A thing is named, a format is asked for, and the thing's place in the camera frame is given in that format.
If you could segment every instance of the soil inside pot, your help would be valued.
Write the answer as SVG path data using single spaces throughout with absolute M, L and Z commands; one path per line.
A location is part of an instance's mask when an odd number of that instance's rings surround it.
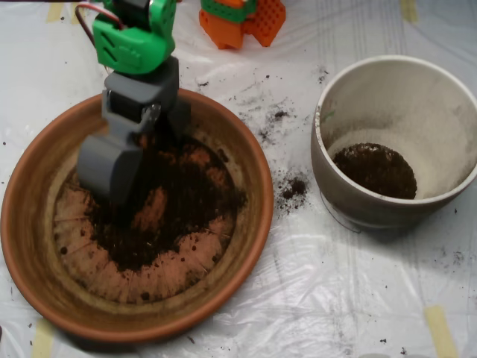
M 244 203 L 227 168 L 205 145 L 191 138 L 140 142 L 145 153 L 128 202 L 117 207 L 93 196 L 86 211 L 94 227 L 91 240 L 107 250 L 119 271 L 137 271 L 161 252 L 178 252 L 181 237 L 206 230 L 214 219 L 235 223 Z
M 414 199 L 414 172 L 401 154 L 379 144 L 359 143 L 339 151 L 333 159 L 351 180 L 381 195 Z

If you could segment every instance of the orange block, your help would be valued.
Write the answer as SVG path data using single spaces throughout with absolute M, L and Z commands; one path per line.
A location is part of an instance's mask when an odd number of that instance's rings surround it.
M 199 12 L 199 23 L 219 49 L 241 48 L 244 42 L 243 24 L 224 20 L 204 10 Z
M 258 0 L 253 19 L 244 23 L 244 32 L 253 35 L 263 47 L 274 41 L 286 20 L 286 9 L 280 0 Z
M 235 9 L 242 9 L 244 7 L 244 0 L 215 0 L 215 2 L 234 7 Z

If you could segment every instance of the plant pot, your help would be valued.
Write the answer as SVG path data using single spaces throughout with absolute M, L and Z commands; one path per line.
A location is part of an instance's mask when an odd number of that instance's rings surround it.
M 477 101 L 447 71 L 413 57 L 378 56 L 340 72 L 323 91 L 312 128 L 321 192 L 364 227 L 416 224 L 459 195 L 477 175 Z M 414 171 L 414 199 L 372 192 L 333 162 L 352 145 L 375 143 Z
M 68 253 L 65 248 L 58 249 L 65 232 L 70 238 L 84 239 L 83 229 L 78 225 L 67 225 L 62 231 L 58 229 L 58 222 L 85 219 L 75 216 L 81 205 L 78 195 L 83 195 L 83 190 L 72 190 L 66 200 L 69 206 L 64 206 L 62 188 L 69 184 L 75 172 L 84 138 L 107 129 L 101 118 L 100 95 L 74 106 L 47 126 L 27 148 L 11 176 L 1 209 L 1 245 L 8 270 L 25 299 L 67 332 L 120 343 L 163 339 L 180 333 L 216 311 L 244 282 L 259 259 L 270 230 L 274 204 L 265 155 L 252 133 L 229 110 L 197 93 L 181 89 L 179 95 L 192 106 L 188 134 L 227 157 L 225 166 L 233 183 L 246 197 L 236 215 L 235 229 L 226 249 L 215 248 L 220 252 L 219 259 L 202 265 L 199 262 L 202 258 L 194 256 L 199 248 L 196 251 L 194 246 L 194 252 L 186 253 L 188 259 L 199 260 L 197 266 L 203 266 L 200 280 L 195 278 L 176 289 L 175 281 L 184 281 L 185 275 L 190 274 L 179 266 L 187 262 L 174 263 L 169 276 L 157 276 L 157 271 L 115 271 L 112 263 L 94 266 L 98 252 L 104 251 L 95 243 L 87 242 Z M 209 253 L 211 244 L 207 245 L 204 244 L 204 252 Z M 83 256 L 74 260 L 76 266 L 72 271 L 72 267 L 65 267 L 65 262 L 72 262 L 65 261 L 65 257 L 73 257 L 76 252 Z M 182 249 L 171 252 L 169 259 L 173 260 L 175 255 L 180 261 L 181 254 Z M 87 260 L 91 262 L 83 267 Z M 92 279 L 93 270 L 98 270 L 98 276 Z M 104 276 L 108 270 L 110 276 Z M 78 275 L 83 275 L 87 282 L 78 279 Z M 107 292 L 100 294 L 98 287 L 92 289 L 95 280 L 101 281 L 100 286 Z M 114 280 L 121 281 L 123 286 Z M 152 293 L 133 295 L 131 292 L 138 287 L 138 282 L 142 282 L 143 287 L 149 285 L 151 292 L 166 285 L 168 294 L 155 295 L 155 299 Z M 117 296 L 110 294 L 114 289 L 120 291 Z

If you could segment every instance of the plastic sheet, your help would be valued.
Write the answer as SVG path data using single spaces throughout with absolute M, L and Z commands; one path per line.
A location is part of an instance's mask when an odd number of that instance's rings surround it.
M 217 50 L 198 25 L 199 1 L 178 4 L 174 26 L 181 86 L 240 116 L 271 167 L 274 222 L 252 275 L 182 336 L 118 353 L 55 330 L 50 357 L 436 357 L 423 316 L 431 304 L 445 309 L 460 357 L 477 356 L 477 186 L 414 229 L 358 232 L 330 215 L 309 153 L 321 90 L 364 57 L 421 57 L 477 93 L 477 4 L 284 4 L 287 20 L 270 48 L 248 37 L 241 51 Z M 1 195 L 42 128 L 103 87 L 107 73 L 72 14 L 70 4 L 0 4 Z M 295 178 L 306 194 L 286 200 Z M 1 257 L 0 357 L 38 354 L 38 319 Z

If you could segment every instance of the dark soil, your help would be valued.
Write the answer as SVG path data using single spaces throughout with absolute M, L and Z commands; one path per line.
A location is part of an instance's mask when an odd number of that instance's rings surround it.
M 288 181 L 290 188 L 282 191 L 282 197 L 284 199 L 291 199 L 295 195 L 304 195 L 306 193 L 306 184 L 303 180 L 298 178 L 293 178 Z
M 303 174 L 292 174 L 289 172 L 285 178 L 278 183 L 278 196 L 275 199 L 275 206 L 281 214 L 289 214 L 293 209 L 298 209 L 306 203 L 306 192 L 308 182 Z
M 351 180 L 380 195 L 414 199 L 414 172 L 401 154 L 383 145 L 360 143 L 338 152 L 336 166 Z
M 150 265 L 160 252 L 176 251 L 177 239 L 207 228 L 209 221 L 221 215 L 232 215 L 235 221 L 245 200 L 218 156 L 194 139 L 184 139 L 180 145 L 164 138 L 149 139 L 147 143 L 128 202 L 117 207 L 94 197 L 96 205 L 87 213 L 95 228 L 92 239 L 108 251 L 120 271 L 139 270 Z M 184 160 L 197 148 L 210 157 L 205 166 Z M 214 182 L 206 173 L 208 169 L 224 172 L 223 185 Z M 151 197 L 151 193 L 159 188 L 166 195 L 163 214 L 157 218 L 154 212 L 146 213 L 143 219 L 148 228 L 135 227 L 136 214 L 154 205 L 156 196 Z
M 223 149 L 217 150 L 217 155 L 218 155 L 219 159 L 222 160 L 224 163 L 229 162 L 229 157 L 225 154 Z
M 275 113 L 275 119 L 280 120 L 281 118 L 283 118 L 287 115 L 288 115 L 288 112 L 284 112 L 284 111 L 280 110 L 280 111 Z

